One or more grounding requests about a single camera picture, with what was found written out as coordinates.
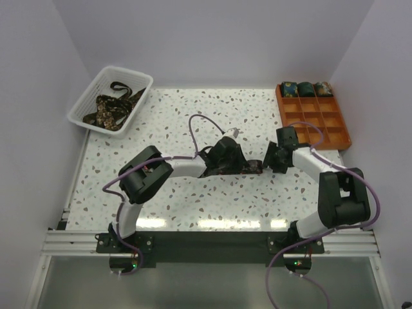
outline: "black mounting plate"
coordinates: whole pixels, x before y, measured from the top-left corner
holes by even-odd
[[[157,263],[270,263],[287,232],[136,232],[129,243],[144,254],[144,267]],[[130,248],[118,246],[109,233],[96,235],[97,253],[132,253]],[[310,243],[313,254],[324,253],[323,242]],[[309,247],[297,247],[288,253],[304,254]],[[284,266],[278,259],[273,266]]]

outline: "white enclosure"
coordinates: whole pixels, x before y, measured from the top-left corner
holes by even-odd
[[[154,87],[329,80],[382,199],[374,226],[397,308],[410,301],[408,0],[0,0],[0,307],[22,308],[84,131],[66,115],[105,66]]]

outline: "white plastic basket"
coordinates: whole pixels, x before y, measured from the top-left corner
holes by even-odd
[[[123,84],[128,85],[133,90],[133,94],[144,88],[146,88],[146,90],[143,92],[143,95],[140,97],[140,100],[137,102],[135,108],[133,108],[127,120],[118,131],[110,131],[84,123],[82,121],[83,117],[90,113],[94,113],[97,110],[97,96],[110,95],[112,97],[120,97],[123,94],[110,89],[110,84],[112,82],[122,82]],[[152,83],[152,76],[115,66],[106,66],[102,71],[100,71],[99,74],[97,74],[95,79],[93,79],[91,84],[73,106],[68,114],[69,121],[90,130],[105,133],[116,138],[123,138],[133,119],[143,107]]]

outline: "orange compartment tray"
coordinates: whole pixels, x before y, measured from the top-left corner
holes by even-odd
[[[315,125],[323,132],[324,141],[316,149],[345,150],[352,145],[335,97],[284,98],[281,94],[281,85],[277,85],[276,98],[283,126],[304,121]],[[295,124],[294,127],[300,143],[314,144],[321,138],[312,127],[303,124]]]

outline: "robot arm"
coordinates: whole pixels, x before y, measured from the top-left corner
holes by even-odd
[[[274,173],[286,173],[289,167],[294,166],[319,183],[318,210],[291,223],[285,246],[339,225],[351,225],[369,219],[370,207],[366,188],[360,181],[314,158],[310,145],[299,143],[293,127],[278,129],[276,133],[278,143],[269,143],[263,163],[259,160],[246,161],[240,145],[236,143],[238,130],[230,129],[215,146],[206,147],[194,159],[154,162],[123,178],[120,188],[129,202],[124,205],[120,214],[119,236],[126,239],[135,233],[136,220],[142,205],[150,200],[170,177],[260,174],[264,167],[271,168]],[[149,146],[126,164],[119,175],[142,162],[161,156],[155,146]],[[361,170],[351,170],[363,176]]]
[[[280,173],[294,166],[319,183],[317,211],[291,223],[285,245],[370,218],[368,195],[362,182],[315,158],[308,144],[299,144],[293,127],[283,127],[276,133],[278,144],[269,143],[263,166]],[[363,178],[360,169],[349,170]]]

